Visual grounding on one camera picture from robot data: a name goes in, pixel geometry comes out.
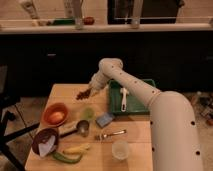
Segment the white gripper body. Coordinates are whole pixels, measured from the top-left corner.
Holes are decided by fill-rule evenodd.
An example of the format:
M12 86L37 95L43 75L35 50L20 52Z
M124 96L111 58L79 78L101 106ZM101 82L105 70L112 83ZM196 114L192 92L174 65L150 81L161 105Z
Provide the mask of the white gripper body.
M102 89L106 87L108 81L109 78L105 76L101 71L95 73L89 82L89 88L91 89L91 93L99 93Z

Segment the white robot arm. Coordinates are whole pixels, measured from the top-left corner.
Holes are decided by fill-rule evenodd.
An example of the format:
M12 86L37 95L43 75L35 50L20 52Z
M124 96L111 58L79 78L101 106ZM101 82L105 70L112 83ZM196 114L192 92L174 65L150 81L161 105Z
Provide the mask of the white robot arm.
M189 100L161 91L123 70L118 58L103 58L89 87L95 95L114 79L150 111L153 171L204 171L197 125Z

